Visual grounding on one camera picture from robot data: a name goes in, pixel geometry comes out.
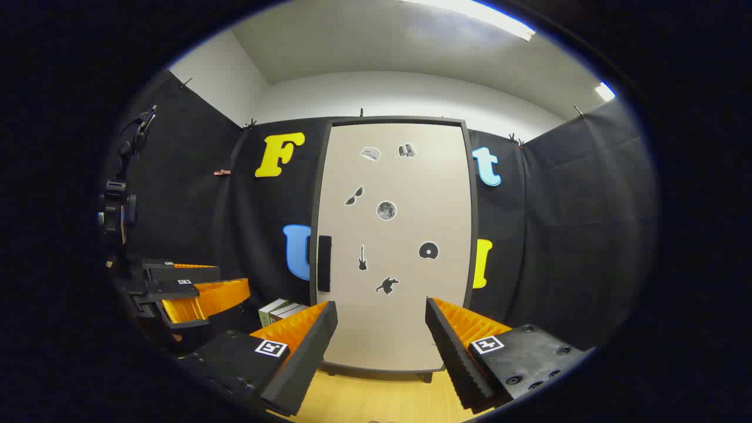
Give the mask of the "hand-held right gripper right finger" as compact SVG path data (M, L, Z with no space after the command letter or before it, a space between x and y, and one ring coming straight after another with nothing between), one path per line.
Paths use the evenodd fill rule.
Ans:
M425 324L463 408L475 414L526 399L593 353L533 324L508 327L435 297Z

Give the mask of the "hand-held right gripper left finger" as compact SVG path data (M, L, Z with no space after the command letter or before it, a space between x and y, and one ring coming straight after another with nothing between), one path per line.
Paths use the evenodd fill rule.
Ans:
M194 380L248 411L297 415L338 324L325 301L252 334L226 330L177 363Z

